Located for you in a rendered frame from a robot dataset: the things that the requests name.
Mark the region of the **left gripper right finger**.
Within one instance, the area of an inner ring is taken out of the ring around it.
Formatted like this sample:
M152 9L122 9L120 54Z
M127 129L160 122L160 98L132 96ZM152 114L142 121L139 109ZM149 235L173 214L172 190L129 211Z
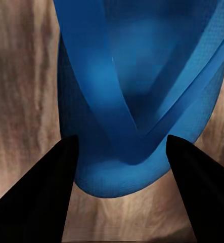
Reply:
M190 141L168 135L166 155L198 243L224 243L224 167Z

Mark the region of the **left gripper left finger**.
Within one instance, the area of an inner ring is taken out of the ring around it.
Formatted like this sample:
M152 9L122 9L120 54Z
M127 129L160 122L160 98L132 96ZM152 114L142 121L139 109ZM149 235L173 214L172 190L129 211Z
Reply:
M62 139L0 198L0 243L61 243L78 156Z

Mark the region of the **sandal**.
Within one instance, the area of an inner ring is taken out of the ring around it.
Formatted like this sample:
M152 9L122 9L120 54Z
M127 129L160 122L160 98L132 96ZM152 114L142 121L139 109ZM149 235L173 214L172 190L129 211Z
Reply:
M89 195L140 191L171 170L168 135L195 144L224 79L224 0L53 0L61 140Z

